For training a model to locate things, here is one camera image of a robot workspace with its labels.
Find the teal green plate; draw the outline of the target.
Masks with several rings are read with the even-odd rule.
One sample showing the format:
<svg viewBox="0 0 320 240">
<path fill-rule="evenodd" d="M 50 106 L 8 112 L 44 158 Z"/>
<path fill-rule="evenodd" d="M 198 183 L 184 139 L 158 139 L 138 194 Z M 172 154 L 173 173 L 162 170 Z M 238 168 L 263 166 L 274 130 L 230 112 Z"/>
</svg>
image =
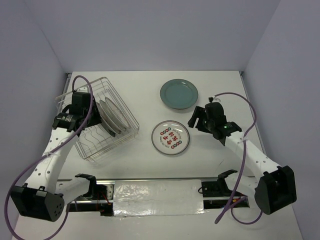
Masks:
<svg viewBox="0 0 320 240">
<path fill-rule="evenodd" d="M 171 79 L 160 89 L 162 102 L 171 109 L 184 110 L 192 107 L 198 100 L 196 86 L 185 79 Z"/>
</svg>

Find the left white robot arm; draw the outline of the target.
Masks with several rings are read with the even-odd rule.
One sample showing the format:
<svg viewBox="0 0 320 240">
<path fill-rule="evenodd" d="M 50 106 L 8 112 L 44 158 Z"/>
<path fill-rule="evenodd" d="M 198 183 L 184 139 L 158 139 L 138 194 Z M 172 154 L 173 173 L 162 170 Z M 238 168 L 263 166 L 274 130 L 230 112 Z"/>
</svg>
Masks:
<svg viewBox="0 0 320 240">
<path fill-rule="evenodd" d="M 90 200 L 97 196 L 97 179 L 93 175 L 79 173 L 66 183 L 58 183 L 58 178 L 81 132 L 101 122 L 95 98 L 88 92 L 73 92 L 71 104 L 54 118 L 44 158 L 23 186 L 15 185 L 10 191 L 21 216 L 55 222 L 64 206 L 76 198 Z"/>
</svg>

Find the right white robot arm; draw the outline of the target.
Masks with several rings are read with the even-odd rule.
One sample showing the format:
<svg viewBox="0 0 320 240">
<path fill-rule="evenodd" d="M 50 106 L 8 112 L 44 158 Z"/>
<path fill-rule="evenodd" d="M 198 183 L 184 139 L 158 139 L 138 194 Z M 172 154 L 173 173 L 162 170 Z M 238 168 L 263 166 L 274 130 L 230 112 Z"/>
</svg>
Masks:
<svg viewBox="0 0 320 240">
<path fill-rule="evenodd" d="M 297 200 L 295 175 L 289 166 L 280 166 L 268 158 L 251 141 L 247 140 L 242 129 L 233 121 L 227 121 L 224 109 L 219 102 L 211 102 L 205 107 L 196 106 L 188 121 L 190 128 L 211 134 L 223 146 L 234 152 L 245 167 L 253 173 L 256 181 L 248 181 L 237 170 L 227 170 L 218 175 L 217 190 L 229 196 L 240 179 L 239 186 L 251 190 L 254 203 L 266 215 L 294 203 Z"/>
</svg>

